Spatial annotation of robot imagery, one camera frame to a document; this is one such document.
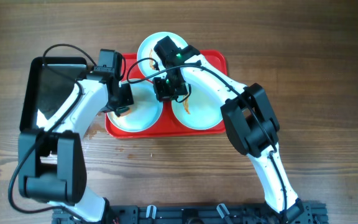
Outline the light blue plate top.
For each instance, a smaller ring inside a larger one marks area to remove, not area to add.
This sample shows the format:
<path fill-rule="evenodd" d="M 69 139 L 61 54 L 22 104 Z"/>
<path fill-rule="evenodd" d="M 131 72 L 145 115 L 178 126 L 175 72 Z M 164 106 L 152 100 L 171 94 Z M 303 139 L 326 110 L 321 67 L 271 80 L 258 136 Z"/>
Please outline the light blue plate top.
<path fill-rule="evenodd" d="M 148 36 L 140 45 L 137 51 L 137 61 L 143 58 L 153 58 L 158 62 L 158 67 L 160 70 L 165 70 L 165 67 L 162 65 L 162 61 L 159 59 L 157 54 L 154 51 L 154 47 L 157 45 L 157 42 L 163 39 L 164 37 L 169 36 L 175 43 L 175 45 L 181 49 L 184 49 L 188 44 L 187 42 L 177 34 L 172 32 L 157 32 Z M 138 63 L 138 68 L 143 76 L 148 77 L 157 73 L 156 69 L 153 69 L 155 62 L 153 60 L 144 60 Z"/>

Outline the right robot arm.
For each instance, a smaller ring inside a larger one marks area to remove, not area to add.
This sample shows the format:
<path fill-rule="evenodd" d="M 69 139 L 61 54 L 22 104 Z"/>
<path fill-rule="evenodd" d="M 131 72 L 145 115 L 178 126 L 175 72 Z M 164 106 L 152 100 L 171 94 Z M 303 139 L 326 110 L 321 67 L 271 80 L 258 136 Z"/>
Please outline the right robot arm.
<path fill-rule="evenodd" d="M 232 80 L 212 66 L 191 45 L 179 47 L 166 35 L 153 51 L 162 63 L 154 74 L 154 92 L 159 101 L 189 96 L 191 85 L 211 95 L 220 107 L 227 137 L 233 147 L 247 156 L 261 181 L 266 204 L 282 223 L 290 223 L 303 213 L 297 193 L 291 187 L 281 162 L 278 146 L 280 129 L 265 90 L 257 83 L 247 86 Z"/>

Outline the green orange sponge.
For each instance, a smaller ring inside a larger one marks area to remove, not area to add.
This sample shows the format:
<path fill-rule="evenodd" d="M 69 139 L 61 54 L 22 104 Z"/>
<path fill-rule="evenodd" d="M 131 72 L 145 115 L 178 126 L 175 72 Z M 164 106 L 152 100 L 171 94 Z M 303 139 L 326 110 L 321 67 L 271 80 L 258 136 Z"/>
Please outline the green orange sponge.
<path fill-rule="evenodd" d="M 123 107 L 117 108 L 117 109 L 114 111 L 114 114 L 115 114 L 117 117 L 121 117 L 121 116 L 126 116 L 126 115 L 128 115 L 130 112 L 131 112 L 131 108 L 130 108 L 130 107 L 128 107 L 128 106 L 123 106 Z"/>

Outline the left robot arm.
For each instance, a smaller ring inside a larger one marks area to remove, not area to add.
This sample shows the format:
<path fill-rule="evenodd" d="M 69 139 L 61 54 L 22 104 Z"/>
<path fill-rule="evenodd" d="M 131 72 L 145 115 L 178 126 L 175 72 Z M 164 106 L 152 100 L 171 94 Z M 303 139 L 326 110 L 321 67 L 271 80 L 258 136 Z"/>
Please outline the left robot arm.
<path fill-rule="evenodd" d="M 18 212 L 13 186 L 24 198 L 46 203 L 39 212 L 59 210 L 77 223 L 114 223 L 109 201 L 86 186 L 87 173 L 81 139 L 98 113 L 123 116 L 134 100 L 128 84 L 121 85 L 126 67 L 122 54 L 102 49 L 99 61 L 78 77 L 52 68 L 50 63 L 83 62 L 82 58 L 41 56 L 45 70 L 72 82 L 73 89 L 45 126 L 38 128 L 35 92 L 28 86 L 18 142 L 18 165 L 8 186 L 8 201 Z"/>

